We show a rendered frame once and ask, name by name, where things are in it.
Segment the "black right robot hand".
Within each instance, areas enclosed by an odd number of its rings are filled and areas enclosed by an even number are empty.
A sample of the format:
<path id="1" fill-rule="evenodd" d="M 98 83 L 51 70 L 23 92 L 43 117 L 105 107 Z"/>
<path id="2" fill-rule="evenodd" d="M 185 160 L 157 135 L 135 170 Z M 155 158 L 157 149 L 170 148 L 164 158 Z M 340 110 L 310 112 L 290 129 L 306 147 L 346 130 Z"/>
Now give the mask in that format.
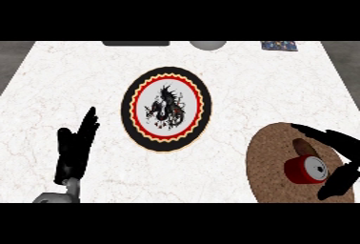
<path id="1" fill-rule="evenodd" d="M 325 185 L 319 189 L 318 199 L 325 200 L 331 196 L 344 195 L 360 178 L 360 140 L 332 130 L 322 132 L 300 124 L 293 124 L 291 127 L 329 146 L 350 160 L 332 172 Z"/>

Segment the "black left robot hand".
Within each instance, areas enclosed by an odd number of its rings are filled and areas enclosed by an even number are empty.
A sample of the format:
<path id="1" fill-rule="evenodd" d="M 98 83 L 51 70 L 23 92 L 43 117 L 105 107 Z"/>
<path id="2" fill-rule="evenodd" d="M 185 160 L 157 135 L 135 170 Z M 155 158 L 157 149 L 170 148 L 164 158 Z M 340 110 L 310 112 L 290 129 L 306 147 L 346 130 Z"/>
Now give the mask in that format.
<path id="1" fill-rule="evenodd" d="M 77 132 L 68 128 L 58 130 L 59 158 L 54 179 L 58 185 L 62 185 L 65 180 L 71 178 L 80 180 L 85 176 L 92 144 L 101 127 L 98 120 L 96 108 L 92 107 L 85 115 Z"/>

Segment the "red can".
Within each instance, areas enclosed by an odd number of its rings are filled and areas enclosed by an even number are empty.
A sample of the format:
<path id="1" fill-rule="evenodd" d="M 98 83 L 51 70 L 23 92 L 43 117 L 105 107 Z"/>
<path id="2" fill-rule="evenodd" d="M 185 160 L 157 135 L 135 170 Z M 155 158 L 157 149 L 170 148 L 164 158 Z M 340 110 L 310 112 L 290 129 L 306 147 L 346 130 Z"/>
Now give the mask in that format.
<path id="1" fill-rule="evenodd" d="M 319 184 L 328 174 L 325 162 L 313 155 L 301 155 L 285 162 L 285 176 L 296 184 Z"/>

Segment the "round brown woven placemat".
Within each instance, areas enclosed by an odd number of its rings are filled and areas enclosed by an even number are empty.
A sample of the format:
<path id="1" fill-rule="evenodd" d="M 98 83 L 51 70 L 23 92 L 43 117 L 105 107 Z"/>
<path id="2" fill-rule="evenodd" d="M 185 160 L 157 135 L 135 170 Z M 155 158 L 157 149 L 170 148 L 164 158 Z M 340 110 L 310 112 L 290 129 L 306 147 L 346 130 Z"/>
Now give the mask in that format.
<path id="1" fill-rule="evenodd" d="M 256 200 L 260 203 L 353 203 L 353 190 L 319 200 L 321 184 L 296 184 L 288 180 L 285 162 L 298 156 L 293 146 L 297 138 L 312 144 L 331 173 L 344 165 L 335 150 L 309 138 L 290 123 L 267 125 L 256 133 L 247 152 L 247 174 Z"/>

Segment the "black rimmed dragon plate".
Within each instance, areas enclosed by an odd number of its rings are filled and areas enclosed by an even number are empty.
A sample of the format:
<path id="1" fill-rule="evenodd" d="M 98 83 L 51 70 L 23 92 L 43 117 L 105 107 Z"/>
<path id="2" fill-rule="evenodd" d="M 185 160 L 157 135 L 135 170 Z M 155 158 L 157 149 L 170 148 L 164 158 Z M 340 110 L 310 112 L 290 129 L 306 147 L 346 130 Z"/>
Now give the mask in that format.
<path id="1" fill-rule="evenodd" d="M 157 68 L 136 79 L 124 94 L 127 134 L 147 150 L 177 151 L 204 133 L 211 108 L 210 91 L 197 75 L 177 67 Z"/>

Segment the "dark grey flat object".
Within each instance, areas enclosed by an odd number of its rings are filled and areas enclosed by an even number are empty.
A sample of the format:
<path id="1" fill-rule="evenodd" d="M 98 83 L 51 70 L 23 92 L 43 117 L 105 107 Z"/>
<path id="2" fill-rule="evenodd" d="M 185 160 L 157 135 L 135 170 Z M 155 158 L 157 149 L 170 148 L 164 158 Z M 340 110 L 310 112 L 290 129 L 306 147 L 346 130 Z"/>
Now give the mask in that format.
<path id="1" fill-rule="evenodd" d="M 170 41 L 102 41 L 107 46 L 114 47 L 166 47 Z"/>

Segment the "grey round object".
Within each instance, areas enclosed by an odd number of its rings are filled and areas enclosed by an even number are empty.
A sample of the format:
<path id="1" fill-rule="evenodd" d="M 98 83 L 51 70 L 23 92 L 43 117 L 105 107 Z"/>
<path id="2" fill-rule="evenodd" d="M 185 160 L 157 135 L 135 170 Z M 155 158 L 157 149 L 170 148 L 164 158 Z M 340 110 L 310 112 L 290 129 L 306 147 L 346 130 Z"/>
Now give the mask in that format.
<path id="1" fill-rule="evenodd" d="M 203 51 L 214 51 L 225 46 L 226 41 L 192 41 L 191 44 Z"/>

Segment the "blue patterned object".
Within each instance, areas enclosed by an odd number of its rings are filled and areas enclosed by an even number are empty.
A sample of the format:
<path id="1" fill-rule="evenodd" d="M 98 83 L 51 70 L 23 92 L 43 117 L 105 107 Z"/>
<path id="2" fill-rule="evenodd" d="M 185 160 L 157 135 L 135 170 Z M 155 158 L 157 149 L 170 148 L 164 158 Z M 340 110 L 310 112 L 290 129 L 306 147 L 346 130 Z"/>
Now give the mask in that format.
<path id="1" fill-rule="evenodd" d="M 298 51 L 294 41 L 263 41 L 262 48 L 269 51 Z"/>

